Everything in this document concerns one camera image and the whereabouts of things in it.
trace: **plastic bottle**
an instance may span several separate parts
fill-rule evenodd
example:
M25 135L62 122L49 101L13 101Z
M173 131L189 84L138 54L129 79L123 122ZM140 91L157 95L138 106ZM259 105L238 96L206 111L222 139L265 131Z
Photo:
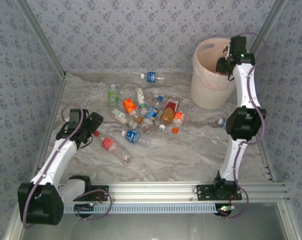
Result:
M226 130L226 120L223 120L222 118L220 118L220 120L218 121L218 124L221 125L221 127L223 129Z
M146 144L147 138L143 136L139 131L136 130L129 130L129 131L122 131L122 136L126 138L126 140L133 144Z
M160 117L160 122L161 122L160 129L161 130L164 130L165 126L172 123L174 113L175 113L178 105L179 105L178 101L175 101L172 99L168 100L168 102L164 108L164 111Z
M113 109L112 113L114 114L115 120L123 125L128 126L129 128L136 129L137 122L131 116L126 115L125 113L121 112L119 109Z
M177 134L179 132L179 127L185 122L186 115L182 111L177 111L173 117L173 125L175 126L172 129L172 133Z
M116 93L116 85L115 84L110 85L110 91L108 92L107 97L108 97L109 106L117 106L118 96L117 96L117 93Z
M132 158L130 154L113 138L102 134L99 131L95 131L94 136L97 137L104 149L114 154L122 163L130 163Z
M136 118L136 122L138 124L142 123L143 118L139 115L139 113L136 111L136 105L135 103L132 101L132 99L128 98L126 100L123 101L123 106L126 109L127 113L130 116L133 116Z
M137 100L139 101L140 112L145 115L147 114L147 105L144 100L144 94L141 88L137 88Z
M156 72L153 71L149 71L147 74L142 73L141 78L146 79L149 83L162 83L166 80L163 75L156 74Z
M162 100L163 100L163 98L161 96L159 96L156 98L156 100L154 100L151 103L151 107L142 122L143 131L149 132L150 130L155 128L154 122L155 122L156 116L159 113L159 108L162 104Z

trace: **blue cable carrier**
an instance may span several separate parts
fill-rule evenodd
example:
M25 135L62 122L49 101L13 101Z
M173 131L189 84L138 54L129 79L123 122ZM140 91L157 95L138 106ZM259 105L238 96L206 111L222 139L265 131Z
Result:
M83 207L81 214L103 214L110 204L102 203L92 207ZM64 208L65 214L75 214L75 204L68 204ZM110 214L215 214L217 213L214 203L119 203L113 204Z

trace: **plastic bucket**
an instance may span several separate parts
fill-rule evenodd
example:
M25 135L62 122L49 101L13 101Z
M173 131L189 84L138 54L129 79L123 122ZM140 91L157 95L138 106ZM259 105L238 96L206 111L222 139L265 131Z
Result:
M201 42L193 56L191 98L205 109L220 108L234 91L235 81L229 81L226 74L216 73L216 63L230 42L229 38L213 37Z

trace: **marble floor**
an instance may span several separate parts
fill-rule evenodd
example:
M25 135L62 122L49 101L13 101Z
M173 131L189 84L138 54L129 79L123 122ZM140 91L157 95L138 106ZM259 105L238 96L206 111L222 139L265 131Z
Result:
M61 182L72 175L90 176L93 182L142 182L142 181L211 181L221 167L228 146L228 136L219 125L219 118L227 118L236 107L234 93L223 107L206 110L195 105L190 97L191 75L168 73L162 85L150 85L140 78L140 73L81 73L66 76L66 85L53 127L47 157L52 151L55 135L63 125L61 109L70 103L94 111L104 117L99 131L112 136L133 159L123 165L94 139L92 144L79 149L70 160ZM142 87L148 102L163 96L163 102L172 98L186 109L186 122L177 135L168 128L148 133L148 145L133 145L121 136L123 126L110 114L107 92L116 84L122 98L136 100L136 87ZM262 180L265 168L257 145L249 146L239 171L241 180Z

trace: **wall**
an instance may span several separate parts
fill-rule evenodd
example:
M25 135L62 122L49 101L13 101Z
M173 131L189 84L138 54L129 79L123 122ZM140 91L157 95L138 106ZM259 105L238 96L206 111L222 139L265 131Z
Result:
M258 55L258 93L268 110L266 143L279 181L289 184L302 226L302 0L289 1Z
M0 239L30 179L59 79L13 0L0 0Z
M29 0L66 71L192 69L212 36L258 32L273 0Z

